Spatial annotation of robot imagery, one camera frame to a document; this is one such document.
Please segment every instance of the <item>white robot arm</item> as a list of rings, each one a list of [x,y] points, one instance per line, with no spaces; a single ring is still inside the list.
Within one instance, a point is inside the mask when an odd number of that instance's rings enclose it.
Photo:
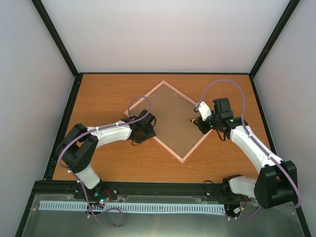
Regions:
[[[201,102],[195,108],[195,111],[201,115],[191,122],[198,126],[203,134],[214,129],[222,141],[225,141],[226,138],[232,140],[250,159],[259,174],[258,179],[246,178],[241,175],[224,179],[228,180],[230,191],[234,194],[243,194],[257,199],[263,208],[295,201],[297,196],[292,186],[270,157],[273,157],[287,171],[297,185],[296,166],[291,161],[284,162],[272,153],[245,122],[247,130],[250,132],[248,134],[241,123],[241,118],[234,117],[227,98],[213,100],[213,105],[214,111],[211,111],[205,102]],[[256,140],[266,153],[253,140]]]
[[[139,116],[121,119],[117,123],[107,125],[105,129],[85,127],[81,123],[76,124],[57,148],[57,154],[60,155],[64,148],[80,134],[96,130],[79,139],[81,146],[76,143],[71,145],[63,155],[62,160],[88,189],[98,189],[97,185],[101,182],[101,179],[90,164],[95,149],[114,141],[128,139],[132,140],[132,144],[134,142],[140,144],[154,137],[156,135],[154,131],[155,124],[152,125],[152,121],[156,123],[156,118],[150,113],[145,116],[146,113],[148,112],[143,110]],[[131,121],[138,119],[141,120],[131,123]]]

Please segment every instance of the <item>black corner post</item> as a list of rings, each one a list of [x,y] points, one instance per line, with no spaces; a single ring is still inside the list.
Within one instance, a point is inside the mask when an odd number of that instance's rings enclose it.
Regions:
[[[262,119],[262,123],[263,123],[263,126],[265,128],[265,132],[266,132],[266,135],[267,135],[267,138],[268,138],[268,142],[269,142],[269,145],[270,145],[270,150],[274,154],[276,154],[277,153],[276,152],[276,148],[275,148],[273,140],[272,140],[272,136],[271,136],[271,133],[270,133],[270,130],[269,130],[269,126],[268,126],[268,123],[267,123],[267,119],[266,119],[265,113],[263,112],[263,108],[262,108],[262,105],[261,105],[261,102],[260,102],[260,98],[259,98],[259,95],[258,95],[258,91],[257,91],[256,85],[255,85],[255,82],[251,78],[250,75],[249,75],[249,77],[250,77],[250,83],[251,83],[251,86],[252,86],[252,90],[253,90],[253,93],[255,95],[256,102],[257,102],[257,105],[258,105],[258,109],[259,109],[259,112],[260,112],[260,116],[261,116],[261,119]]]
[[[254,64],[253,68],[251,69],[250,72],[250,78],[254,79],[256,76],[257,72],[259,71],[259,68],[265,61],[268,53],[270,52],[271,48],[273,47],[274,43],[276,42],[278,36],[281,34],[283,28],[285,27],[287,21],[290,19],[292,13],[294,12],[296,6],[300,0],[290,0],[288,5],[286,6],[282,16],[280,17],[276,27],[272,31],[266,45],[264,46],[262,52],[260,53],[256,63]]]
[[[53,178],[57,160],[58,160],[58,155],[56,154],[57,147],[63,141],[66,135],[67,127],[70,121],[70,116],[73,112],[73,108],[74,108],[75,101],[79,92],[82,77],[83,77],[83,73],[79,73],[78,76],[75,77],[73,87],[70,91],[70,95],[65,107],[65,111],[64,111],[63,117],[61,119],[61,123],[57,131],[56,139],[55,139],[51,154],[49,156],[48,164],[47,164],[46,171],[43,177],[44,180],[51,180]]]
[[[55,41],[55,44],[57,45],[60,53],[62,54],[63,58],[65,59],[70,71],[72,72],[72,74],[76,78],[78,76],[78,71],[77,71],[73,61],[71,60],[70,55],[64,46],[64,43],[62,42],[61,38],[59,37],[59,34],[56,31],[56,28],[54,27],[54,24],[52,23],[43,3],[41,2],[41,0],[32,0],[32,3],[35,6],[36,10],[38,11],[44,24],[46,25],[53,40]]]

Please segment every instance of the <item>purple tube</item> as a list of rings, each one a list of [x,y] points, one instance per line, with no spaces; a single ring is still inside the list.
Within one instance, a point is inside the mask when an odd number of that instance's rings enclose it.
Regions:
[[[116,124],[105,125],[105,126],[99,127],[99,131],[100,131],[100,130],[107,129],[107,128],[110,128],[110,127],[116,127],[116,126],[122,126],[122,125],[129,125],[129,124],[132,124],[132,123],[136,123],[136,122],[142,120],[143,118],[145,118],[145,117],[150,113],[150,111],[151,111],[151,109],[152,109],[152,104],[151,104],[150,100],[149,100],[146,96],[143,96],[143,95],[137,96],[137,97],[133,98],[133,99],[130,101],[130,103],[129,103],[129,105],[128,105],[128,114],[129,114],[129,111],[130,111],[130,107],[131,107],[132,102],[133,102],[135,99],[137,99],[137,98],[145,98],[145,99],[148,101],[148,103],[149,103],[149,109],[148,109],[147,113],[146,113],[144,116],[142,116],[142,117],[139,118],[139,119],[133,120],[133,121],[131,121],[131,122],[127,122],[127,123],[122,123],[122,124],[118,124],[118,125],[116,125]],[[70,146],[72,146],[74,143],[76,143],[80,138],[82,138],[82,137],[84,137],[84,136],[90,134],[91,132],[95,132],[95,131],[96,131],[96,129],[92,129],[92,130],[90,130],[90,131],[87,131],[87,132],[85,132],[85,133],[79,135],[78,137],[76,137],[73,141],[71,141],[71,142],[63,149],[63,151],[60,153],[60,155],[59,155],[59,157],[58,157],[57,163],[58,163],[61,167],[65,168],[65,169],[68,169],[67,166],[65,166],[65,165],[63,165],[63,164],[61,163],[61,159],[62,159],[63,155],[65,154],[65,152],[69,149]],[[78,176],[76,176],[76,174],[73,173],[73,175],[76,177],[77,180],[80,181],[80,179],[78,178]],[[104,227],[106,227],[106,228],[112,229],[112,228],[116,228],[116,227],[120,226],[120,225],[123,223],[123,213],[122,213],[122,211],[121,211],[120,209],[115,208],[115,207],[109,208],[109,209],[103,211],[102,213],[100,213],[100,214],[98,214],[98,215],[94,214],[94,212],[93,212],[93,210],[92,210],[92,207],[91,207],[91,205],[90,205],[90,202],[89,202],[88,195],[87,195],[87,192],[86,192],[86,190],[85,190],[84,184],[83,184],[82,182],[80,182],[80,184],[81,184],[81,187],[82,187],[82,190],[83,190],[84,197],[85,197],[85,199],[86,199],[87,205],[88,205],[88,207],[89,207],[89,210],[91,211],[91,215],[93,216],[93,218],[94,218],[100,225],[102,225],[102,226],[104,226]],[[109,211],[111,211],[111,210],[117,210],[117,211],[119,212],[119,214],[120,214],[120,222],[119,222],[117,225],[115,225],[115,226],[108,226],[108,225],[105,225],[105,224],[103,224],[103,223],[97,218],[97,216],[103,215],[103,214],[105,214],[105,213],[107,213],[107,212],[109,212]]]
[[[220,80],[216,80],[214,82],[212,82],[210,85],[208,85],[208,87],[204,90],[204,92],[202,93],[201,95],[201,98],[200,98],[200,101],[197,103],[196,107],[198,107],[200,105],[200,103],[202,102],[202,99],[203,99],[203,96],[204,94],[206,93],[206,91],[212,86],[214,85],[215,83],[218,83],[218,82],[222,82],[222,81],[226,81],[226,82],[229,82],[229,83],[232,83],[234,86],[236,86],[238,88],[238,90],[240,91],[241,93],[241,97],[242,97],[242,109],[241,109],[241,123],[242,123],[242,126],[243,128],[245,129],[246,133],[249,135],[250,132],[248,131],[246,125],[245,125],[245,122],[244,122],[244,109],[245,109],[245,96],[244,96],[244,93],[242,91],[242,89],[240,88],[240,86],[235,83],[234,81],[232,80],[228,80],[228,79],[220,79]],[[258,141],[256,139],[253,138],[253,136],[250,136],[251,140],[263,151],[263,153],[267,156],[269,156],[269,153],[258,143]],[[297,196],[297,204],[294,205],[294,206],[291,206],[291,205],[285,205],[285,206],[288,206],[288,207],[293,207],[293,208],[297,208],[301,205],[302,203],[302,196],[300,194],[300,192],[298,191],[294,181],[291,179],[291,177],[288,175],[288,173],[283,169],[283,167],[273,158],[273,157],[270,157],[270,159],[272,160],[272,162],[274,164],[276,164],[276,166],[282,171],[282,173],[286,176],[286,178],[288,179],[288,181],[290,182],[290,184],[292,185],[295,193],[296,193],[296,196]]]
[[[131,106],[132,102],[133,102],[135,99],[137,99],[137,98],[145,98],[145,99],[148,101],[148,103],[149,103],[149,109],[148,109],[147,113],[146,113],[144,116],[142,116],[142,117],[139,118],[139,119],[133,120],[133,121],[131,121],[131,122],[127,122],[127,123],[121,123],[121,124],[118,124],[118,125],[116,125],[115,123],[114,123],[114,124],[105,125],[105,126],[99,127],[99,131],[104,130],[104,129],[107,129],[107,128],[110,128],[110,127],[130,125],[130,124],[132,124],[132,123],[136,123],[136,122],[142,120],[143,118],[145,118],[145,117],[149,114],[149,112],[151,111],[151,109],[152,109],[152,104],[151,104],[150,100],[149,100],[146,96],[143,96],[143,95],[136,96],[135,98],[133,98],[133,99],[131,100],[131,102],[130,102],[129,105],[128,105],[128,109],[127,109],[127,110],[128,110],[128,113],[129,113],[129,109],[130,109],[130,106]],[[59,157],[58,157],[58,160],[57,160],[57,163],[58,163],[61,167],[64,167],[65,169],[68,169],[67,166],[65,166],[65,165],[63,165],[63,164],[61,163],[61,159],[62,159],[62,157],[64,156],[65,152],[69,149],[69,147],[71,147],[74,143],[76,143],[80,138],[82,138],[82,137],[84,137],[84,136],[90,134],[91,132],[95,132],[95,131],[96,131],[96,129],[92,129],[92,130],[90,130],[90,131],[84,132],[83,134],[81,134],[81,135],[79,135],[78,137],[76,137],[73,141],[71,141],[71,142],[63,149],[63,151],[60,153],[60,155],[59,155]]]

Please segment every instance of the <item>orange wooden surface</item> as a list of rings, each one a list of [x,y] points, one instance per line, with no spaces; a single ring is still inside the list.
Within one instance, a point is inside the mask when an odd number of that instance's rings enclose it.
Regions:
[[[80,122],[85,126],[117,122],[125,117],[124,111],[133,97],[146,94],[162,80],[198,101],[204,89],[217,79],[230,79],[241,86],[246,97],[245,120],[269,147],[247,75],[85,74],[68,130]],[[241,95],[228,82],[215,84],[203,100],[211,106],[213,99],[222,97],[229,98],[234,115],[240,116]],[[206,179],[222,182],[222,178],[233,174],[250,178],[258,175],[239,147],[230,140],[220,141],[216,132],[211,132],[184,163],[150,139],[140,146],[132,146],[130,140],[102,146],[95,151],[91,164],[103,181],[199,183]],[[74,177],[57,166],[53,179],[74,180]]]

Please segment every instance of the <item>white wall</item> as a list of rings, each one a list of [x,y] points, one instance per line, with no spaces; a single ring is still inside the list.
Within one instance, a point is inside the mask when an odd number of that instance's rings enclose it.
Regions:
[[[255,77],[276,151],[298,171],[316,236],[316,1],[302,0]]]
[[[30,0],[0,2],[0,235],[41,180],[73,76]]]
[[[289,0],[43,0],[80,72],[248,73]]]

